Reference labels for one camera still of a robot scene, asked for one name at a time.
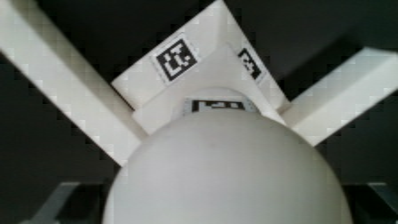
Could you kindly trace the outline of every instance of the black and white square marker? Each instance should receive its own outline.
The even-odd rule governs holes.
[[[239,99],[191,99],[188,98],[182,106],[182,113],[191,114],[195,112],[220,110],[220,109],[236,109],[245,110],[246,112],[257,112],[257,108],[250,100],[241,97]]]
[[[193,100],[191,101],[191,113],[214,109],[236,109],[245,110],[243,102],[220,101],[220,100]]]
[[[245,66],[245,69],[248,71],[248,74],[250,74],[253,80],[257,80],[261,70],[259,70],[259,66],[257,66],[257,63],[255,63],[255,60],[252,58],[252,55],[250,55],[250,52],[248,52],[246,48],[241,49],[237,57],[239,57],[239,60],[243,62],[243,66]]]
[[[163,80],[166,84],[182,75],[186,70],[197,64],[197,55],[186,42],[184,36],[179,36],[159,53],[154,56],[156,67],[161,70]]]

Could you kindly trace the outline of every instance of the white surface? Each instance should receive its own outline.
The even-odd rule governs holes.
[[[316,145],[398,89],[398,54],[365,48],[300,94],[282,118]]]
[[[131,108],[31,0],[0,1],[0,51],[122,165],[145,133],[131,119]]]
[[[259,114],[182,117],[120,169],[104,224],[349,224],[339,182],[293,131]]]
[[[262,70],[261,78],[257,79],[259,90],[264,94],[273,109],[282,109],[287,105],[287,99],[248,44],[221,0],[216,0],[211,3],[204,11],[188,21],[181,29],[170,35],[166,40],[150,50],[111,82],[111,85],[133,108],[138,109],[143,106],[152,97],[166,88],[168,84],[161,79],[163,76],[157,71],[157,66],[152,63],[152,56],[157,54],[159,49],[168,45],[181,34],[186,37],[188,43],[202,59],[225,43],[230,45],[236,55],[243,48],[248,49],[257,66]]]
[[[170,122],[172,114],[175,113],[173,110],[181,110],[179,105],[184,102],[186,96],[211,87],[221,87],[237,91],[250,99],[261,115],[284,123],[255,87],[255,82],[246,74],[234,52],[223,46],[205,57],[195,68],[186,72],[184,77],[168,86],[143,107],[134,110],[133,118],[147,134],[152,134],[157,128]]]

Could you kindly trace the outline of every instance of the black square pattern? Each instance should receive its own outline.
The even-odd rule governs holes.
[[[197,63],[182,39],[179,39],[170,47],[163,50],[163,52],[156,56],[156,60],[161,66],[166,81],[170,82]]]
[[[239,60],[243,62],[243,65],[245,65],[245,69],[248,71],[248,74],[253,78],[253,80],[257,79],[257,76],[261,74],[261,70],[259,70],[259,67],[257,67],[257,64],[255,64],[255,61],[252,59],[252,56],[250,56],[250,53],[246,51],[246,49],[243,48],[243,50],[239,51]]]
[[[237,109],[245,110],[245,105],[237,101],[220,100],[193,100],[191,101],[191,112],[198,112],[213,109]]]

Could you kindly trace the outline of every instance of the dark background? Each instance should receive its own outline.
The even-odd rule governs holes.
[[[209,0],[37,0],[104,80],[175,31]],[[287,98],[371,46],[398,50],[398,1],[229,0]],[[0,223],[38,209],[63,181],[111,182],[118,166],[0,58]],[[317,145],[344,184],[385,181],[398,190],[398,95]]]

